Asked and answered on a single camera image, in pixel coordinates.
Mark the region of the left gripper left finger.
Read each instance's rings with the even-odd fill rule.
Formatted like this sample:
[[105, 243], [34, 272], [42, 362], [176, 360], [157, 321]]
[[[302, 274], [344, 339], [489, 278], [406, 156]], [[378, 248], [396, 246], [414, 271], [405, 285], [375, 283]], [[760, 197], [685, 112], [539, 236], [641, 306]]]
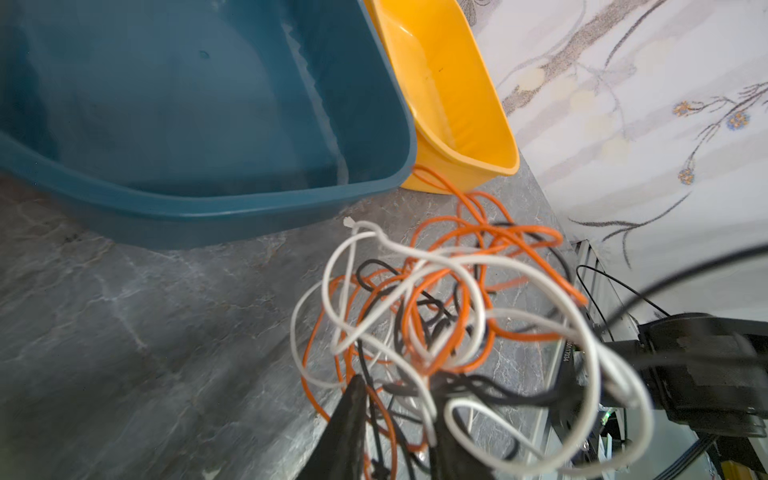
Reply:
[[361, 479], [367, 410], [366, 383], [352, 378], [298, 479]]

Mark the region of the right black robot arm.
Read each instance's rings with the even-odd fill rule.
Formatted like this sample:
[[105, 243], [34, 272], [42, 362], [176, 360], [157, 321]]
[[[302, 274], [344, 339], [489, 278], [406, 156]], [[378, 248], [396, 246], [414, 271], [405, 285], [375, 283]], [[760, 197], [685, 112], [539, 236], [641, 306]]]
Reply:
[[678, 478], [720, 438], [766, 437], [766, 323], [664, 312], [608, 347], [639, 373], [653, 408], [697, 436], [658, 478]]

